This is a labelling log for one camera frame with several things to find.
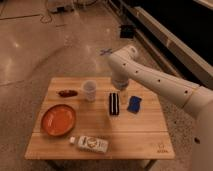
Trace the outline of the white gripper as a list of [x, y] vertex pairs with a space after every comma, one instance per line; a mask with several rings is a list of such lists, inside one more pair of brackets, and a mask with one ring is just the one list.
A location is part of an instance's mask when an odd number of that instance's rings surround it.
[[128, 101], [128, 92], [125, 89], [129, 85], [129, 80], [128, 79], [119, 80], [119, 79], [112, 78], [111, 82], [116, 89], [122, 90], [120, 91], [121, 103], [126, 104]]

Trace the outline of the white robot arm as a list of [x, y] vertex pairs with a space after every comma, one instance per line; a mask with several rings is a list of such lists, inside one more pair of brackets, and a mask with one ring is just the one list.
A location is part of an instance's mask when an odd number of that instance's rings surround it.
[[109, 55], [112, 84], [125, 90], [132, 79], [193, 117], [196, 129], [189, 171], [213, 171], [213, 90], [139, 64], [138, 56], [133, 45]]

